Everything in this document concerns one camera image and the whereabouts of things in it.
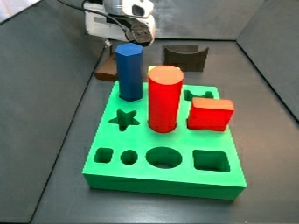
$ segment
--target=red cylinder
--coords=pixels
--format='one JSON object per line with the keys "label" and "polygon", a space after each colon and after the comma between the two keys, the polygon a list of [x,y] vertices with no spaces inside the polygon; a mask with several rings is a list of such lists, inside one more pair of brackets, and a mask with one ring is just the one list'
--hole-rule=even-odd
{"label": "red cylinder", "polygon": [[183,71],[174,66],[158,66],[148,73],[148,125],[159,133],[176,127],[183,89]]}

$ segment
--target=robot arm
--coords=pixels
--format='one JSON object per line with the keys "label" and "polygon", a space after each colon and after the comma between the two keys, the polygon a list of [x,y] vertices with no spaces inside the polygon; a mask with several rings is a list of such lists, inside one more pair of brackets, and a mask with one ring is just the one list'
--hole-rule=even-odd
{"label": "robot arm", "polygon": [[[83,4],[90,35],[150,46],[155,41],[155,5],[150,0],[88,0]],[[126,27],[126,32],[116,21]]]}

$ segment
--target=green foam base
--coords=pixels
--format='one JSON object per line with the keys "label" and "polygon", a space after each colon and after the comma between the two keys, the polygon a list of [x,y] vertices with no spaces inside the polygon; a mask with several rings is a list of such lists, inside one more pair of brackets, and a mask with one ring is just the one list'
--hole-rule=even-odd
{"label": "green foam base", "polygon": [[[144,98],[127,102],[119,98],[116,82],[83,169],[91,188],[223,200],[234,200],[239,196],[247,182],[230,127],[224,132],[187,129],[191,102],[184,100],[184,90],[194,95],[211,91],[214,98],[220,98],[215,87],[183,85],[176,129],[160,134],[147,124],[147,83]],[[135,119],[140,122],[130,125],[126,131],[108,122],[118,117],[119,109],[127,113],[135,110]],[[166,152],[162,159],[159,153],[147,153],[156,147],[172,148],[179,153]],[[134,154],[123,154],[124,151],[135,151],[138,158]],[[154,166],[148,163],[155,163],[156,159],[178,166],[171,169],[156,167],[160,164]]]}

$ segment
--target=circular hole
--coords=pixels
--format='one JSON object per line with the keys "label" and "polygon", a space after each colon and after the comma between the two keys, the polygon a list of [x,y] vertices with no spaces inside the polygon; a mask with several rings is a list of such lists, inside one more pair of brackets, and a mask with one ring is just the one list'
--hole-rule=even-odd
{"label": "circular hole", "polygon": [[123,164],[132,165],[138,160],[138,154],[134,150],[127,150],[123,152],[120,156],[120,160]]}
{"label": "circular hole", "polygon": [[182,163],[183,155],[172,148],[156,147],[146,153],[146,160],[158,168],[171,169]]}

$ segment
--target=red cube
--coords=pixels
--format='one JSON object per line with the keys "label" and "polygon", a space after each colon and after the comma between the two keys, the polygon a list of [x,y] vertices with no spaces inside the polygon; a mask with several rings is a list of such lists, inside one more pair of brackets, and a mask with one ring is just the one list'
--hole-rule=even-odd
{"label": "red cube", "polygon": [[234,111],[231,100],[194,97],[187,119],[188,129],[224,131]]}

